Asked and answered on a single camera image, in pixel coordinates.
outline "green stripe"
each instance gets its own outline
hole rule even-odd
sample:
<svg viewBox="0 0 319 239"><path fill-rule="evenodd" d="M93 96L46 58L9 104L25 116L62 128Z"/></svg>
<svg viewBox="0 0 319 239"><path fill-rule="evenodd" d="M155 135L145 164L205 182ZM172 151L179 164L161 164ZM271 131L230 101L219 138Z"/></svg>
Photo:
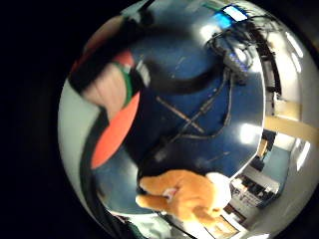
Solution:
<svg viewBox="0 0 319 239"><path fill-rule="evenodd" d="M125 79L125 82L126 82L126 87L127 87L127 97L126 97L126 101L124 103L124 107L128 105L128 103L131 101L132 99L132 93L133 93L133 90L132 90L132 84L131 84L131 77L130 75L124 70L124 67L120 64L120 63L117 63L117 62L113 62L113 64L118 67L118 69L121 71L124 79Z"/></svg>

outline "orange stuffed animal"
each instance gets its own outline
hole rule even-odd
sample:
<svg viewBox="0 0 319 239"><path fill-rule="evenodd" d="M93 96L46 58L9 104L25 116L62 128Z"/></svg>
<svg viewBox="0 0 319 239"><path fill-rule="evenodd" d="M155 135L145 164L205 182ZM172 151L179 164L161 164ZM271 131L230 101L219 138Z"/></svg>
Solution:
<svg viewBox="0 0 319 239"><path fill-rule="evenodd" d="M138 195L140 207L165 211L183 222L199 222L212 227L231 199L229 178L219 173L206 177L187 170L169 170L159 176L146 176Z"/></svg>

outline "black background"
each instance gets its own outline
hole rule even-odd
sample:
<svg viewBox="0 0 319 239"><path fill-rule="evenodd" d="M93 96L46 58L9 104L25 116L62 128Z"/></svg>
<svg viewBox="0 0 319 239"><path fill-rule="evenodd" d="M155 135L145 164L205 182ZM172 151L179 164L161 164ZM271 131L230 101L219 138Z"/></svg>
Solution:
<svg viewBox="0 0 319 239"><path fill-rule="evenodd" d="M109 238L82 208L64 173L57 112L64 80L86 40L133 2L1 3L1 237ZM318 3L255 2L284 20L318 59L308 40L319 36ZM318 194L278 238L316 237Z"/></svg>

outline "plush toy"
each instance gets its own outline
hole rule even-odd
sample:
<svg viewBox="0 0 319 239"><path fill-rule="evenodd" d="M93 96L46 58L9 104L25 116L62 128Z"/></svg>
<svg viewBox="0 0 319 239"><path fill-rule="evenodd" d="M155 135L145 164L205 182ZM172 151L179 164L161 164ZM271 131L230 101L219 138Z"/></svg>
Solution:
<svg viewBox="0 0 319 239"><path fill-rule="evenodd" d="M169 170L159 176L146 176L138 195L140 207L165 211L183 222L199 222L212 227L231 199L229 178L216 172L205 176L188 170Z"/></svg>

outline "light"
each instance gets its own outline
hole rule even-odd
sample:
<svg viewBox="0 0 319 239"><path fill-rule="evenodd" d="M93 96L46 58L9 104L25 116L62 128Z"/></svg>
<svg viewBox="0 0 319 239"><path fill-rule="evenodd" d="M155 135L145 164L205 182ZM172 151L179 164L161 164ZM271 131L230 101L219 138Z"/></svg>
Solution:
<svg viewBox="0 0 319 239"><path fill-rule="evenodd" d="M214 16L213 16L214 20L217 22L218 26L221 28L221 29L225 29L229 26L231 26L231 21L230 19L228 19L228 17L226 17L224 14L221 14L221 13L216 13Z"/></svg>
<svg viewBox="0 0 319 239"><path fill-rule="evenodd" d="M299 60L298 60L296 54L291 53L291 58L292 58L293 64L296 67L297 72L301 73L301 66L300 66L300 63L299 63Z"/></svg>
<svg viewBox="0 0 319 239"><path fill-rule="evenodd" d="M244 123L240 127L239 138L242 143L250 144L259 139L262 127L250 123Z"/></svg>
<svg viewBox="0 0 319 239"><path fill-rule="evenodd" d="M242 12L240 12L237 8L234 6L228 6L225 9L223 9L225 13L227 13L230 17L233 18L233 20L239 22L242 20L246 20L247 16L244 15Z"/></svg>
<svg viewBox="0 0 319 239"><path fill-rule="evenodd" d="M216 32L216 27L214 25L205 25L200 29L200 35L207 42L213 33Z"/></svg>
<svg viewBox="0 0 319 239"><path fill-rule="evenodd" d="M239 48L235 48L235 53L240 62L246 61L246 55Z"/></svg>
<svg viewBox="0 0 319 239"><path fill-rule="evenodd" d="M269 234L261 234L257 236L248 237L247 239L267 239L269 236Z"/></svg>
<svg viewBox="0 0 319 239"><path fill-rule="evenodd" d="M300 154L297 157L297 171L300 170L303 163L305 162L305 159L307 157L309 149L310 149L310 143L308 141L306 141L303 148L302 148L302 151L300 152Z"/></svg>
<svg viewBox="0 0 319 239"><path fill-rule="evenodd" d="M291 46L295 49L295 51L298 54L298 56L300 58L302 58L303 57L303 52L302 52L301 48L299 47L298 43L296 42L296 40L294 39L294 37L291 36L287 32L286 32L286 36L287 36L288 41L291 43Z"/></svg>

